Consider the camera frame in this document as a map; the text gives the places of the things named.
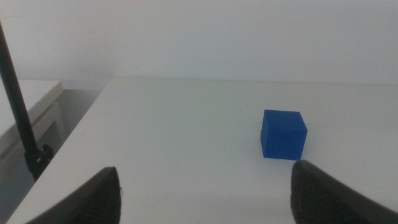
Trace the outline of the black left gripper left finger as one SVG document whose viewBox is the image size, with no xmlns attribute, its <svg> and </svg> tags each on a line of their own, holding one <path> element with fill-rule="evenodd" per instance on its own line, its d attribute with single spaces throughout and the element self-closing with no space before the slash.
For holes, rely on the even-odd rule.
<svg viewBox="0 0 398 224">
<path fill-rule="evenodd" d="M 30 224 L 117 224 L 121 188 L 115 167 L 105 167 Z"/>
</svg>

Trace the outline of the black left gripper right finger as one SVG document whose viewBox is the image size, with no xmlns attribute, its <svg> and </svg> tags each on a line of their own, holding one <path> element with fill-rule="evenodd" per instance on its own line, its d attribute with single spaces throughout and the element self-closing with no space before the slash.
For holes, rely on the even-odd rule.
<svg viewBox="0 0 398 224">
<path fill-rule="evenodd" d="M 305 160 L 294 163 L 290 188 L 295 223 L 397 223 L 397 212 Z"/>
</svg>

